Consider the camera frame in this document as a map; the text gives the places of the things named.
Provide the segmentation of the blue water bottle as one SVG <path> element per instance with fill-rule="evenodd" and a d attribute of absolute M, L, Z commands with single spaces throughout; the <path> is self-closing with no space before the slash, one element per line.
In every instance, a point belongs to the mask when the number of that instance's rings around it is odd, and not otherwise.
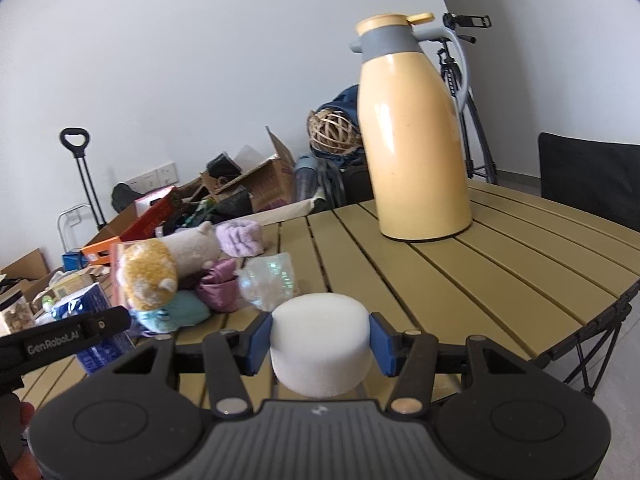
<path fill-rule="evenodd" d="M 313 198 L 318 190 L 318 160 L 311 154 L 297 159 L 294 168 L 294 198 L 296 202 Z"/>

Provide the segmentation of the yellow thermos jug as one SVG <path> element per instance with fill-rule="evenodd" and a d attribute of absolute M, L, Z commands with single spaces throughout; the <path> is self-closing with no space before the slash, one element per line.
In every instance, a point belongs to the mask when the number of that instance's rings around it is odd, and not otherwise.
<path fill-rule="evenodd" d="M 357 116 L 378 224 L 393 240 L 441 240 L 472 223 L 459 114 L 469 71 L 449 90 L 424 53 L 424 41 L 460 44 L 434 15 L 378 14 L 356 26 L 361 56 Z"/>

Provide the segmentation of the blue milk carton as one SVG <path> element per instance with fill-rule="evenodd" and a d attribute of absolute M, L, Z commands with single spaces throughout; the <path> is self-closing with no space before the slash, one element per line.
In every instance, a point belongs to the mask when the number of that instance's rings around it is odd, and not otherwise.
<path fill-rule="evenodd" d="M 96 341 L 94 346 L 80 350 L 76 356 L 82 368 L 92 375 L 107 364 L 116 361 L 132 348 L 134 343 L 126 333 L 126 328 L 115 333 L 116 326 L 106 317 L 113 307 L 98 283 L 79 289 L 64 297 L 50 309 L 55 321 L 90 315 L 81 325 L 81 338 Z"/>

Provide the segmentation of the dark blue bag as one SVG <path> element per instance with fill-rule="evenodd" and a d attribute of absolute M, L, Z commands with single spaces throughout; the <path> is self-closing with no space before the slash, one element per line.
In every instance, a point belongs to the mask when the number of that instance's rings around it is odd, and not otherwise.
<path fill-rule="evenodd" d="M 358 84 L 307 117 L 311 153 L 331 209 L 372 200 L 373 190 L 357 117 Z"/>

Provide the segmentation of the small tan product box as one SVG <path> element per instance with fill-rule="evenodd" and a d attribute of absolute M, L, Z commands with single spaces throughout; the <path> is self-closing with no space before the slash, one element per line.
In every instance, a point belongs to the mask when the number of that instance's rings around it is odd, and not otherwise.
<path fill-rule="evenodd" d="M 50 278 L 46 295 L 54 300 L 60 300 L 73 292 L 92 285 L 95 281 L 96 279 L 89 269 L 75 272 L 58 271 Z"/>

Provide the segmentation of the woven rattan ball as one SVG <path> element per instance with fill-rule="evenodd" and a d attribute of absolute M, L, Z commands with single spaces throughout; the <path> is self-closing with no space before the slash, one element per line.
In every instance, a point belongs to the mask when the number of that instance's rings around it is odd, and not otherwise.
<path fill-rule="evenodd" d="M 310 112 L 307 134 L 310 147 L 324 154 L 346 156 L 362 147 L 359 129 L 336 108 Z"/>

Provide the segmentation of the orange white hamster plush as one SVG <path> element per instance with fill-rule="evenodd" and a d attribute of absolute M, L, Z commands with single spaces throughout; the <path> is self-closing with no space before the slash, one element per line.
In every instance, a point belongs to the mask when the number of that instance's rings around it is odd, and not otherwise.
<path fill-rule="evenodd" d="M 210 269 L 220 253 L 209 221 L 168 236 L 138 240 L 118 259 L 117 283 L 130 309 L 154 311 L 171 302 L 183 278 Z"/>

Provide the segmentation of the white foam cylinder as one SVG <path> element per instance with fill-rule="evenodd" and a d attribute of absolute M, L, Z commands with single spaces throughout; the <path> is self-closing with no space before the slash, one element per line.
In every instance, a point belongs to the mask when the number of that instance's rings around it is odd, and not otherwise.
<path fill-rule="evenodd" d="M 301 396 L 349 392 L 370 370 L 369 312 L 333 292 L 285 301 L 272 312 L 270 359 L 278 382 Z"/>

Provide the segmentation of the clear jar with snacks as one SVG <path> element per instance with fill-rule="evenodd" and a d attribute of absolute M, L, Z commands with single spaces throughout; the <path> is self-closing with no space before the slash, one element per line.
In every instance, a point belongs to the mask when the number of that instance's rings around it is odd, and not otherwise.
<path fill-rule="evenodd" d="M 23 293 L 18 290 L 0 304 L 0 336 L 8 336 L 35 326 L 32 309 Z"/>

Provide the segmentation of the black folding chair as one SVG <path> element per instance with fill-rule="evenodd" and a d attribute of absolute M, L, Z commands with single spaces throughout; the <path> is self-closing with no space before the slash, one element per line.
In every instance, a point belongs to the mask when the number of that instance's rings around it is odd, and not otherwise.
<path fill-rule="evenodd" d="M 540 192 L 546 200 L 594 214 L 625 228 L 639 229 L 639 147 L 557 136 L 538 136 Z M 624 296 L 602 337 L 585 352 L 576 346 L 578 364 L 564 382 L 582 378 L 582 393 L 592 399 L 608 367 L 623 322 L 631 312 L 634 288 Z"/>

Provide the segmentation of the tan folding table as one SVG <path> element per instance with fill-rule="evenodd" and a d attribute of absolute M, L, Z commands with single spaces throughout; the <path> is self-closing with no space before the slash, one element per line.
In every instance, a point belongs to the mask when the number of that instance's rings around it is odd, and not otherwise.
<path fill-rule="evenodd" d="M 267 226 L 267 250 L 291 256 L 300 292 L 351 296 L 448 344 L 485 335 L 542 367 L 571 354 L 596 388 L 588 365 L 612 352 L 638 294 L 638 233 L 480 181 L 470 196 L 473 224 L 449 240 L 389 240 L 367 202 Z"/>

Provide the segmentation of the light blue plush toy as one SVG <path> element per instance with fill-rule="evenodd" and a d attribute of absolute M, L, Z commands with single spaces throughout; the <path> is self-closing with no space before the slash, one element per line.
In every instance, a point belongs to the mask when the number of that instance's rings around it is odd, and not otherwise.
<path fill-rule="evenodd" d="M 178 290 L 166 306 L 152 311 L 132 311 L 145 336 L 167 335 L 197 326 L 210 317 L 209 307 L 190 290 Z"/>

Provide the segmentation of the purple satin bow bonnet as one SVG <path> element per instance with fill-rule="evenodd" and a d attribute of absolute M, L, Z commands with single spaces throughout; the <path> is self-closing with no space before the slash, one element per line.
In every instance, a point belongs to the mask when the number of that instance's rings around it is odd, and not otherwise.
<path fill-rule="evenodd" d="M 210 310 L 220 313 L 234 312 L 239 297 L 236 261 L 232 258 L 216 261 L 195 287 L 195 293 Z"/>

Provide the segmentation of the metal folding cart frame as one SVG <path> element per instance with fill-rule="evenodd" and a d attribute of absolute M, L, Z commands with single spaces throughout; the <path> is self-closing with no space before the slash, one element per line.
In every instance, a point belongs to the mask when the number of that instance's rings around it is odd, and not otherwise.
<path fill-rule="evenodd" d="M 87 203 L 80 203 L 61 211 L 56 218 L 56 229 L 63 252 L 76 252 L 99 232 L 91 207 Z"/>

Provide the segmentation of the lavender fluffy headband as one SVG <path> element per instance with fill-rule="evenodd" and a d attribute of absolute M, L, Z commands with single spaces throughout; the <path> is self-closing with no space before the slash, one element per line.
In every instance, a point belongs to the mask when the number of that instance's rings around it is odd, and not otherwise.
<path fill-rule="evenodd" d="M 253 220 L 236 219 L 216 225 L 221 250 L 233 258 L 250 258 L 264 250 L 262 226 Z"/>

